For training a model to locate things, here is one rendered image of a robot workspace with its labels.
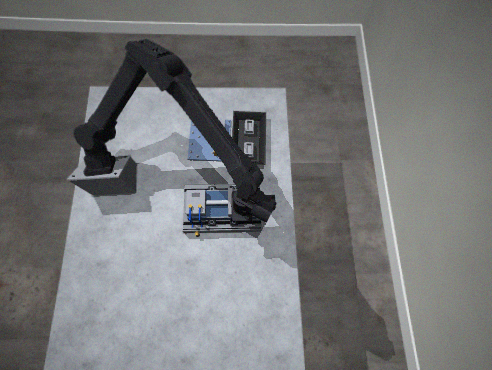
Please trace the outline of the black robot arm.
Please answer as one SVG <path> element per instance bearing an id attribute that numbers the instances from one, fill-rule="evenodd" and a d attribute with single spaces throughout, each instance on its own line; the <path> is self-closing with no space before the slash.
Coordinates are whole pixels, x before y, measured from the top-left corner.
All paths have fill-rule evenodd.
<path id="1" fill-rule="evenodd" d="M 262 171 L 239 148 L 200 95 L 183 61 L 149 39 L 129 41 L 125 49 L 125 59 L 98 108 L 87 123 L 74 130 L 77 143 L 87 149 L 84 175 L 112 173 L 115 156 L 111 157 L 101 143 L 115 138 L 116 120 L 148 72 L 161 92 L 167 91 L 177 101 L 225 165 L 238 188 L 233 196 L 234 206 L 245 210 L 242 215 L 253 215 L 267 223 L 276 208 L 275 195 L 265 195 L 258 189 L 264 179 Z"/>

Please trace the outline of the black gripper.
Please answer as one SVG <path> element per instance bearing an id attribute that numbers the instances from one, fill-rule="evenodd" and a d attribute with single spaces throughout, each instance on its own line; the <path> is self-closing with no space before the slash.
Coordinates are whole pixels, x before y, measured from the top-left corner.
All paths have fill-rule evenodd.
<path id="1" fill-rule="evenodd" d="M 235 191 L 232 191 L 232 221 L 252 221 L 252 215 L 242 215 L 242 212 L 245 210 L 239 210 L 234 206 L 233 196 Z"/>

